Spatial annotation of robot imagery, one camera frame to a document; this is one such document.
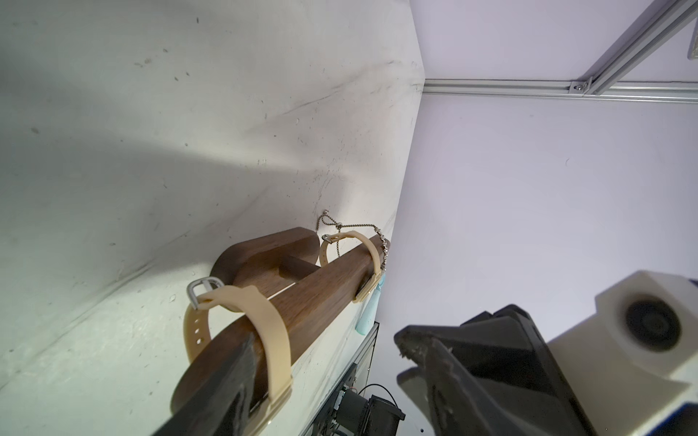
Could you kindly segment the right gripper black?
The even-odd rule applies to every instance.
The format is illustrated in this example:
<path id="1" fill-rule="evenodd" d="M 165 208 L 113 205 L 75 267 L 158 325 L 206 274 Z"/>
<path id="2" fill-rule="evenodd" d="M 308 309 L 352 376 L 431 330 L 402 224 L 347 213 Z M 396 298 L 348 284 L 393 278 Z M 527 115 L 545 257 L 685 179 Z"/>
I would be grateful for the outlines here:
<path id="1" fill-rule="evenodd" d="M 594 435 L 529 315 L 517 305 L 459 326 L 408 325 L 394 335 L 414 367 L 398 385 L 437 435 Z"/>

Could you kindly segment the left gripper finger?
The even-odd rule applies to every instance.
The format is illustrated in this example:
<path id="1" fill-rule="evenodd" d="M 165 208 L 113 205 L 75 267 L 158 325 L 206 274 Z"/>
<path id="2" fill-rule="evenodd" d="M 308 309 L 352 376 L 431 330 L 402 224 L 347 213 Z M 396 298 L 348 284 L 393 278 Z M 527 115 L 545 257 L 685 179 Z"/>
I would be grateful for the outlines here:
<path id="1" fill-rule="evenodd" d="M 249 335 L 155 436 L 244 434 L 255 377 L 256 354 Z"/>

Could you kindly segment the wooden watch stand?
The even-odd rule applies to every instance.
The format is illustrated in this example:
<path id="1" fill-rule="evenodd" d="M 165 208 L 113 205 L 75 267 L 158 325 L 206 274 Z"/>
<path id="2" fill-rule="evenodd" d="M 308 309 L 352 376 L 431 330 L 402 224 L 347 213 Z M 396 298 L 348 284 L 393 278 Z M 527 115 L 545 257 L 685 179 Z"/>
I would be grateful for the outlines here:
<path id="1" fill-rule="evenodd" d="M 368 237 L 385 261 L 389 241 Z M 178 412 L 236 348 L 252 335 L 256 377 L 252 403 L 276 405 L 291 392 L 292 366 L 336 317 L 353 303 L 358 278 L 337 256 L 359 242 L 330 245 L 325 268 L 318 262 L 321 237 L 304 227 L 230 246 L 211 274 L 191 283 L 184 339 L 189 367 L 174 389 Z"/>

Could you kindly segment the cream strap wrist watch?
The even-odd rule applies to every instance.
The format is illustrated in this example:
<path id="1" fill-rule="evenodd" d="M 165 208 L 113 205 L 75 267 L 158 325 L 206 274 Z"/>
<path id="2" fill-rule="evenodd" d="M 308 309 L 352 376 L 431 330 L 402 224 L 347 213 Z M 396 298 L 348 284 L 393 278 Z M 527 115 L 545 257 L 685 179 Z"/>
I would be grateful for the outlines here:
<path id="1" fill-rule="evenodd" d="M 321 237 L 318 262 L 323 268 L 330 263 L 334 265 L 334 262 L 328 260 L 329 246 L 338 245 L 345 240 L 359 242 L 361 247 L 357 246 L 353 252 L 348 253 L 348 260 L 343 256 L 337 256 L 336 261 L 342 261 L 343 266 L 346 267 L 349 267 L 349 262 L 352 262 L 351 266 L 356 273 L 361 274 L 361 279 L 357 276 L 358 282 L 353 303 L 363 303 L 376 290 L 384 276 L 383 257 L 374 242 L 357 231 L 325 234 Z"/>

